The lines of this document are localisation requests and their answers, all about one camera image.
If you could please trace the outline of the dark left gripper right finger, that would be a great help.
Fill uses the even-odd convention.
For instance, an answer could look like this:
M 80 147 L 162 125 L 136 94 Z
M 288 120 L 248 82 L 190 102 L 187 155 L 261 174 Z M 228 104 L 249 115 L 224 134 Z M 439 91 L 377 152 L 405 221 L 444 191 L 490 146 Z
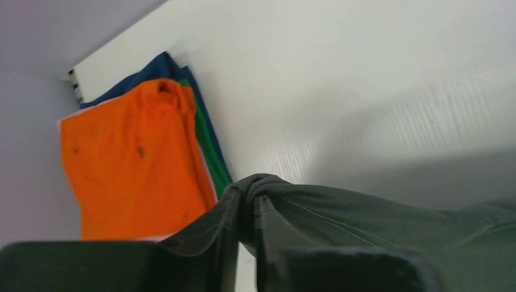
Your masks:
M 255 200 L 254 216 L 258 291 L 445 291 L 410 250 L 316 244 L 267 197 Z

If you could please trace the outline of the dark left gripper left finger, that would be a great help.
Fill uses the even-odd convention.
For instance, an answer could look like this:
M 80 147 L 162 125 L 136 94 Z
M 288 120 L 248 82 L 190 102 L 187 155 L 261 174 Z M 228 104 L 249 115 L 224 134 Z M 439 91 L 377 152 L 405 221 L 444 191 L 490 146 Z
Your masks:
M 164 240 L 19 242 L 1 249 L 2 291 L 232 291 L 242 194 Z

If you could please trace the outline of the dark grey t-shirt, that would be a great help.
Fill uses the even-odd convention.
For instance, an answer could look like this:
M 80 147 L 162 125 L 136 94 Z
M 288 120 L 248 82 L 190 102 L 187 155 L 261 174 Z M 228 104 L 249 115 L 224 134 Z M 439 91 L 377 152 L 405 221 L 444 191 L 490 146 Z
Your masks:
M 255 200 L 267 197 L 302 235 L 319 245 L 406 249 L 439 274 L 445 291 L 515 290 L 515 200 L 431 210 L 326 186 L 255 174 L 227 189 L 242 194 L 237 243 L 256 258 Z

